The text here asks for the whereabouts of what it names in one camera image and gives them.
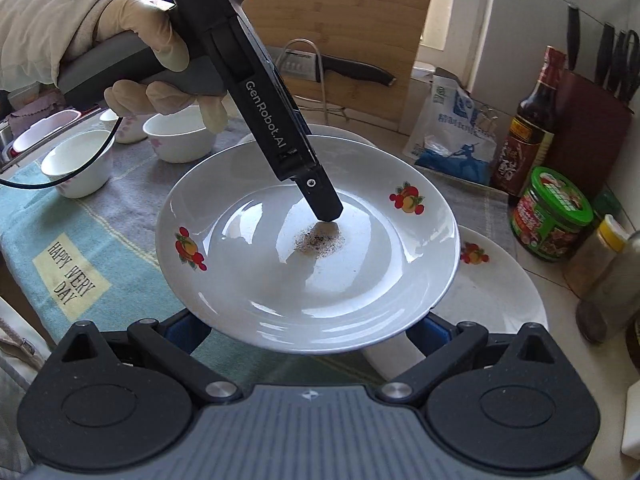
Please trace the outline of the beige sleeved left forearm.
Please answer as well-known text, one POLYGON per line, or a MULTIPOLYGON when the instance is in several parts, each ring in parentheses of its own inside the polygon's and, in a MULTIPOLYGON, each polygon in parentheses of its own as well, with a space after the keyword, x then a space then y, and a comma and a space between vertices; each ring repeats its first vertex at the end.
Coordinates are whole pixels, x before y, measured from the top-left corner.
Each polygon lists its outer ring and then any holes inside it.
POLYGON ((1 0, 1 89, 55 84, 64 58, 93 45, 113 0, 1 0))

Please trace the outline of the gloved left hand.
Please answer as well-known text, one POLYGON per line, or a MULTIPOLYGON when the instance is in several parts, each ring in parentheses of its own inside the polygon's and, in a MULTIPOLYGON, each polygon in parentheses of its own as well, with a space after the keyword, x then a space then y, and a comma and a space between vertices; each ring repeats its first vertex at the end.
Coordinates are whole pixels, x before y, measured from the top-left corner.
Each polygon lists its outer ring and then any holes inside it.
MULTIPOLYGON (((113 0, 100 15, 94 40, 97 44, 122 32, 133 32, 164 67, 182 72, 189 65, 186 44, 174 32, 168 15, 146 0, 113 0)), ((170 115, 195 103, 200 107, 205 127, 220 133, 228 124, 228 114, 221 98, 191 96, 163 81, 146 86, 129 80, 116 81, 104 91, 108 107, 120 117, 162 114, 170 115)))

